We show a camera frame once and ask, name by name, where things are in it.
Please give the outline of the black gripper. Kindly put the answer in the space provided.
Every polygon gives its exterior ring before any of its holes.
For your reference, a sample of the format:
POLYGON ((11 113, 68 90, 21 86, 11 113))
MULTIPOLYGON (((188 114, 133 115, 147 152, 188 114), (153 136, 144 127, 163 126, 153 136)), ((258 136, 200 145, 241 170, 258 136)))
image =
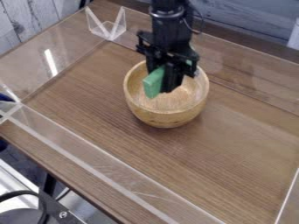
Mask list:
MULTIPOLYGON (((180 46, 191 45, 192 40, 192 10, 149 10, 152 30, 139 30, 136 33, 136 51, 141 46, 157 47, 163 52, 169 52, 180 46)), ((148 73, 164 64, 164 55, 145 56, 148 73)), ((167 62, 163 71, 161 93, 171 93, 181 84, 185 73, 183 63, 167 62)))

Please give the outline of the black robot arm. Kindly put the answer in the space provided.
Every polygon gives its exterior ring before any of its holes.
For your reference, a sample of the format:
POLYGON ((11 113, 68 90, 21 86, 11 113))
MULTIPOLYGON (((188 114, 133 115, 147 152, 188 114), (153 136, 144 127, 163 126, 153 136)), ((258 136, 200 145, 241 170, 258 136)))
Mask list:
POLYGON ((185 76, 196 76, 199 54, 191 47, 192 7, 188 0, 152 0, 152 30, 136 33, 136 51, 145 56, 148 75, 143 79, 148 98, 171 93, 185 76))

